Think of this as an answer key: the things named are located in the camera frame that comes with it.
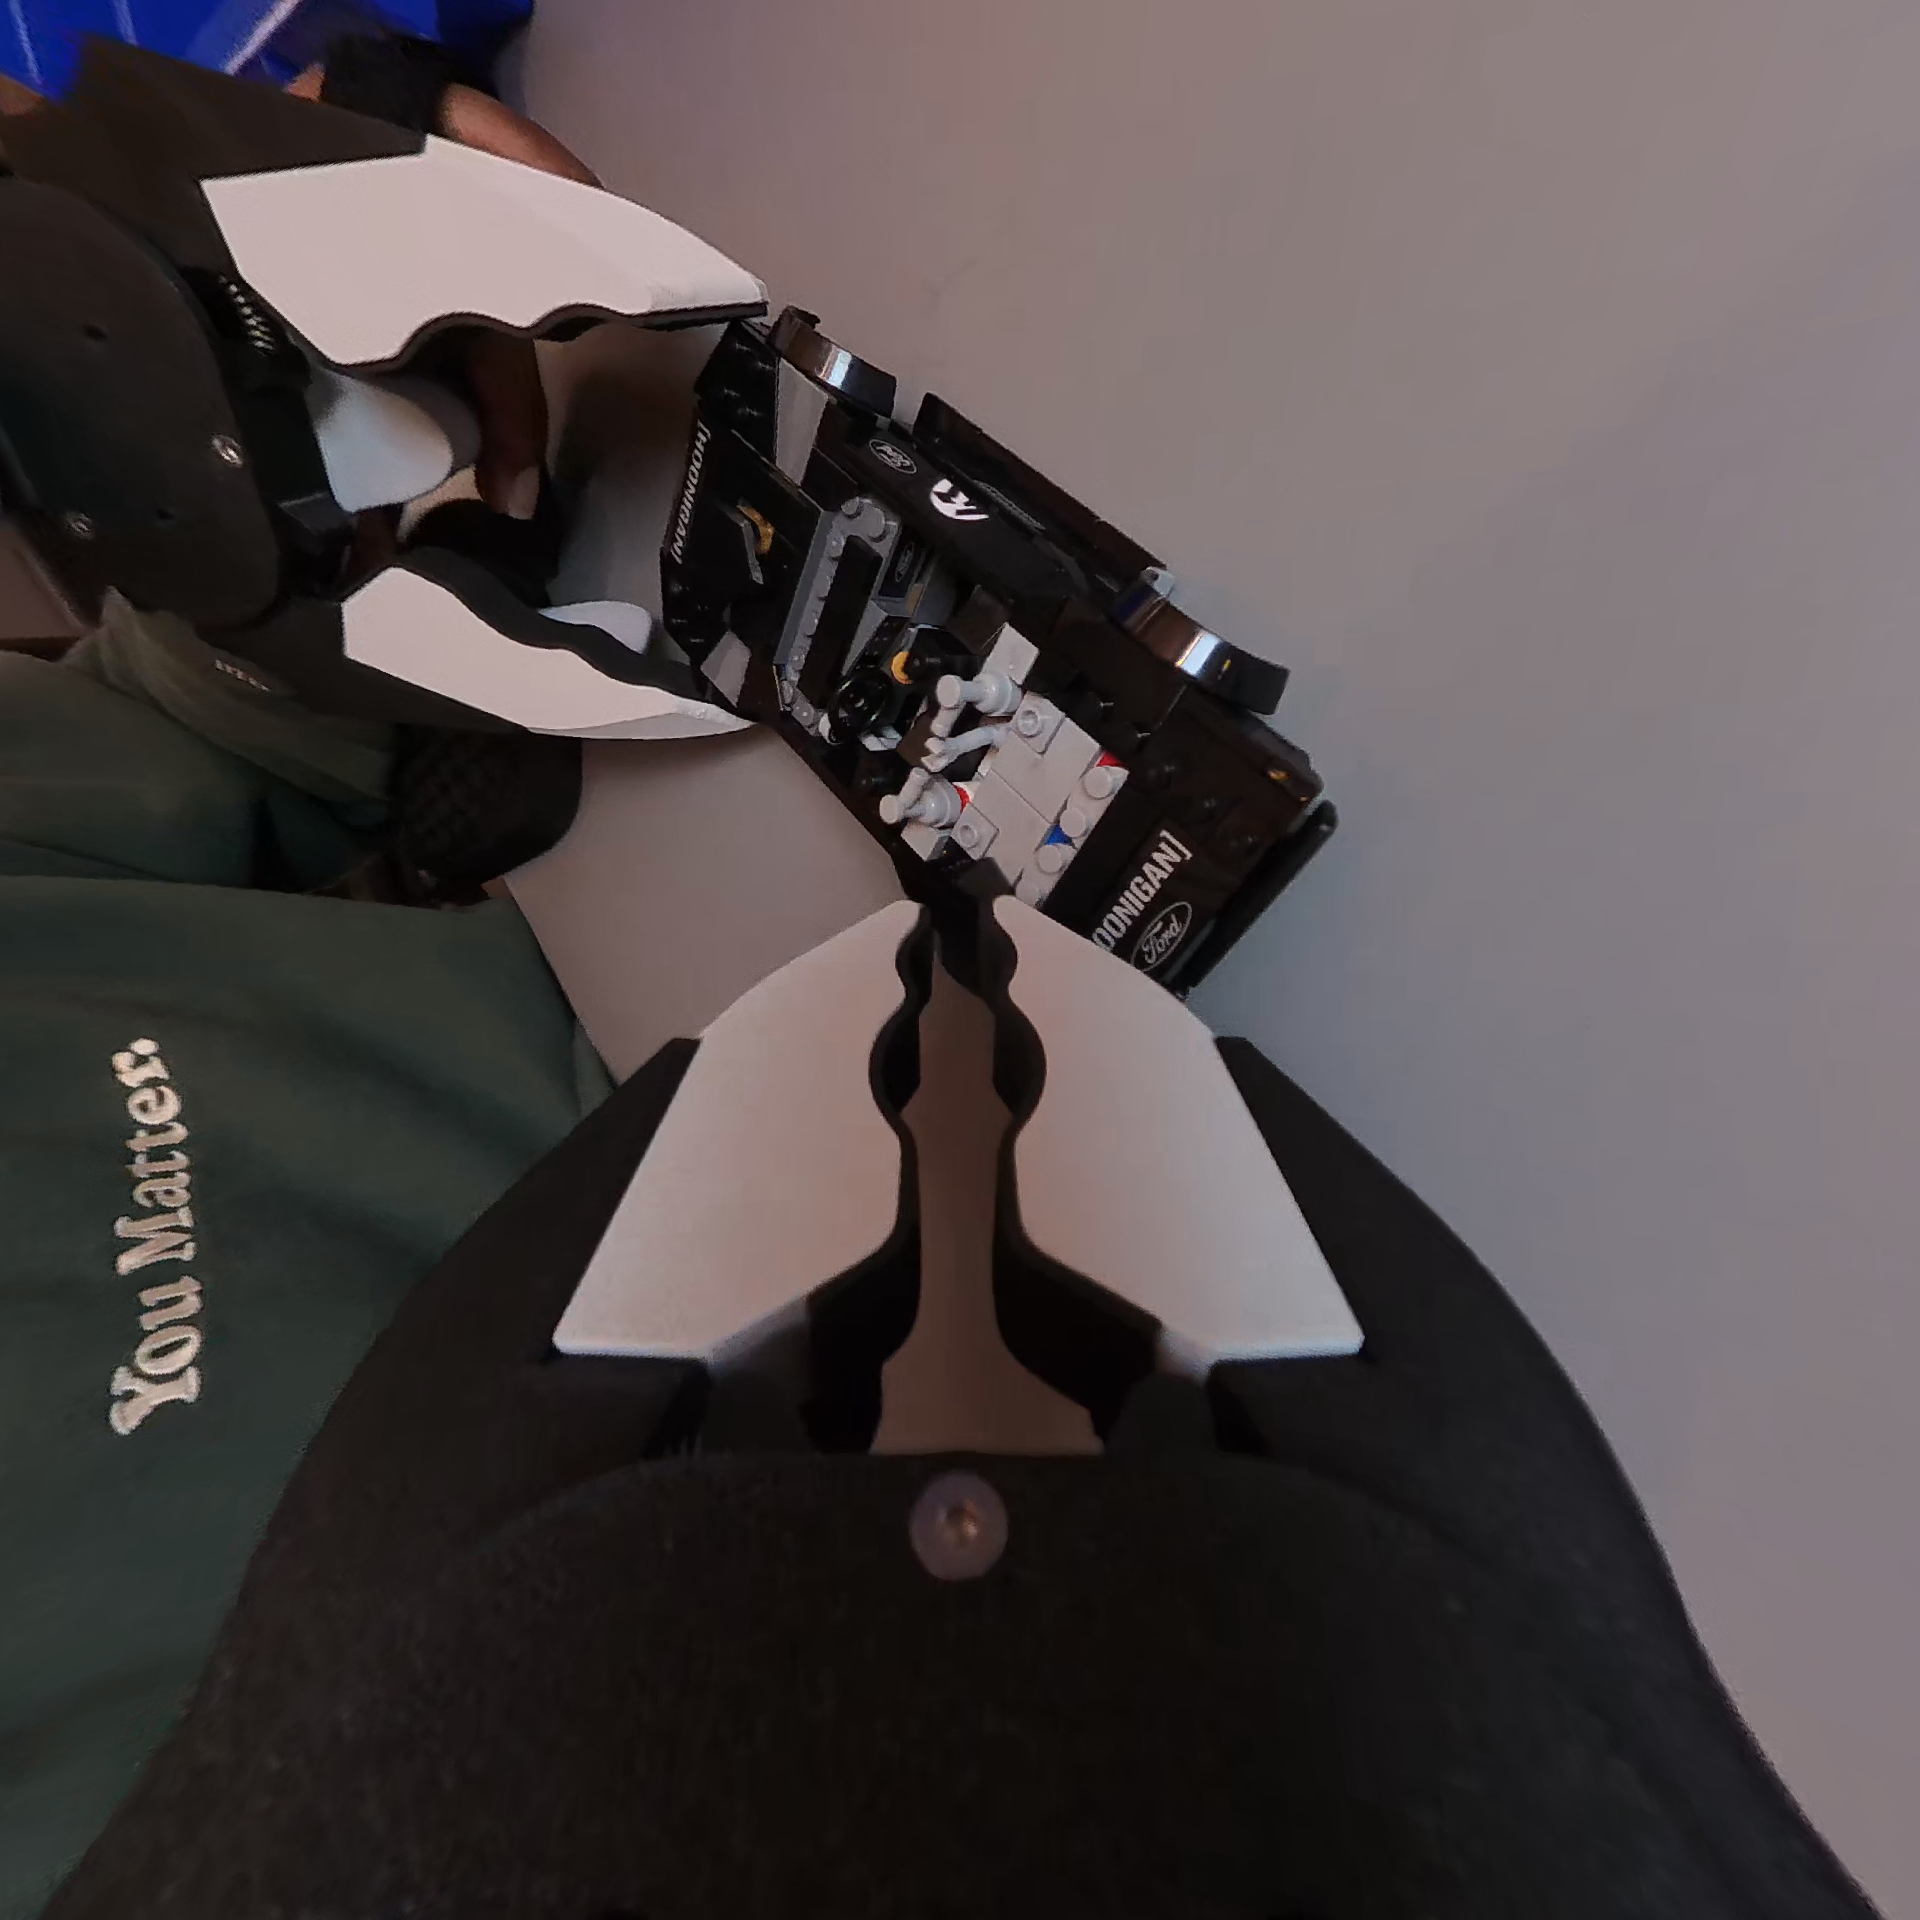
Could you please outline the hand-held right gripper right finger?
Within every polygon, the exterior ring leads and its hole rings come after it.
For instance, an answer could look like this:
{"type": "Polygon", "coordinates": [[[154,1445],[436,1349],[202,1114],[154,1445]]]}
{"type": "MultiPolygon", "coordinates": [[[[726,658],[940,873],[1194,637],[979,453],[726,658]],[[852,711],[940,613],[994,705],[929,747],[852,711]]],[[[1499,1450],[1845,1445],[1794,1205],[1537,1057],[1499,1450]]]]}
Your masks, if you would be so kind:
{"type": "Polygon", "coordinates": [[[1009,1112],[996,1330],[1102,1447],[1154,1379],[1208,1401],[1225,1363],[1360,1353],[1360,1318],[1200,1017],[1013,895],[979,909],[976,991],[1009,1112]]]}

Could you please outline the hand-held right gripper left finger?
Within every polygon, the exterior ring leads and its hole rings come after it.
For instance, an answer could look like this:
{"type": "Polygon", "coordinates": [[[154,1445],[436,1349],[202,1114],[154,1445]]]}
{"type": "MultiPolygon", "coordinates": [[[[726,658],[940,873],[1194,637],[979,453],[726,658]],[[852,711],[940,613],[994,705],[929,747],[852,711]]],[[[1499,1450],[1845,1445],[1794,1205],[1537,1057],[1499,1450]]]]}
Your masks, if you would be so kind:
{"type": "Polygon", "coordinates": [[[554,1344],[700,1371],[713,1416],[757,1409],[867,1453],[883,1371],[922,1306],[922,1086],[933,923],[889,903],[690,1045],[554,1344]]]}

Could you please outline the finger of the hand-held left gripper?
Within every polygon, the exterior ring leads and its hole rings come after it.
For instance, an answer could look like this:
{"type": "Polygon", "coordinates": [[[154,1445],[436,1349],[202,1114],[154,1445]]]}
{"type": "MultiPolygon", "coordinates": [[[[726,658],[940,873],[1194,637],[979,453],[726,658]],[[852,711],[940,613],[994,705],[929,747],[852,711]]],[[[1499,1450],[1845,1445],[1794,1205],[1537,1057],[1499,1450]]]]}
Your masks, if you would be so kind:
{"type": "Polygon", "coordinates": [[[573,321],[672,328],[765,307],[753,271],[658,213],[440,136],[202,192],[241,280],[338,370],[397,368],[444,327],[538,341],[573,321]]]}
{"type": "Polygon", "coordinates": [[[536,607],[460,554],[387,565],[342,601],[342,648],[393,681],[541,735],[729,735],[750,719],[660,635],[650,607],[536,607]]]}

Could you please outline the black lego car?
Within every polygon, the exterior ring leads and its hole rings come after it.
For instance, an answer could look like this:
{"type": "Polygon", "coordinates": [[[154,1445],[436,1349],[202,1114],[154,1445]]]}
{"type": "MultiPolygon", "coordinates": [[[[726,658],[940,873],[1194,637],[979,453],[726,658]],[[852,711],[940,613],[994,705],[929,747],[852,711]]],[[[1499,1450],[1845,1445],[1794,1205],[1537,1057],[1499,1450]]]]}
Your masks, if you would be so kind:
{"type": "Polygon", "coordinates": [[[1014,895],[1179,997],[1338,827],[1273,728],[1290,671],[1140,541],[789,305],[696,382],[664,626],[908,894],[1014,895]]]}

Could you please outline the person's left hand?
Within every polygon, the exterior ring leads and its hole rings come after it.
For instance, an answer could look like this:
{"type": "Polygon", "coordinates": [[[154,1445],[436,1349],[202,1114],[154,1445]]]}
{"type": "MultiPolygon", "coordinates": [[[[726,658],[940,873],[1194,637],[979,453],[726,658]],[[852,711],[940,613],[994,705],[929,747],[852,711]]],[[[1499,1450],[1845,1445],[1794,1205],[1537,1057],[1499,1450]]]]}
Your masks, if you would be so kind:
{"type": "MultiPolygon", "coordinates": [[[[478,86],[449,85],[436,133],[467,149],[526,163],[546,176],[600,186],[600,176],[563,142],[478,86]]],[[[465,344],[470,406],[478,421],[476,489],[500,513],[538,512],[549,411],[533,343],[476,327],[465,344]]]]}

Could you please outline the black office chair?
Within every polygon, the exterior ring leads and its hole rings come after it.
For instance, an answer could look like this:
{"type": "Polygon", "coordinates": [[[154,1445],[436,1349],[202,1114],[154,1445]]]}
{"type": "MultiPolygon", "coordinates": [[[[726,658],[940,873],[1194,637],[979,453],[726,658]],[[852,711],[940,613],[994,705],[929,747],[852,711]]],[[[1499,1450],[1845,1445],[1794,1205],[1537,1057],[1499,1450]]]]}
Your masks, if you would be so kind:
{"type": "Polygon", "coordinates": [[[573,827],[585,749],[571,735],[397,730],[388,861],[408,904],[476,904],[573,827]]]}

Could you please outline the person's green sweatshirt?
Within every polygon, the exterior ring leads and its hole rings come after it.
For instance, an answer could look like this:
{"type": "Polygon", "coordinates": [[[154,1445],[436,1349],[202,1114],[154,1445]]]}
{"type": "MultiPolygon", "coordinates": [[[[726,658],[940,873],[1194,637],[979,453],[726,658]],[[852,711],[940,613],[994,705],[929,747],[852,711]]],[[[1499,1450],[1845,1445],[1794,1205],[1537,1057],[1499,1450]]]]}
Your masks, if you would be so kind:
{"type": "Polygon", "coordinates": [[[353,898],[393,733],[109,594],[4,653],[4,1915],[166,1737],[401,1299],[612,1079],[502,903],[353,898]]]}

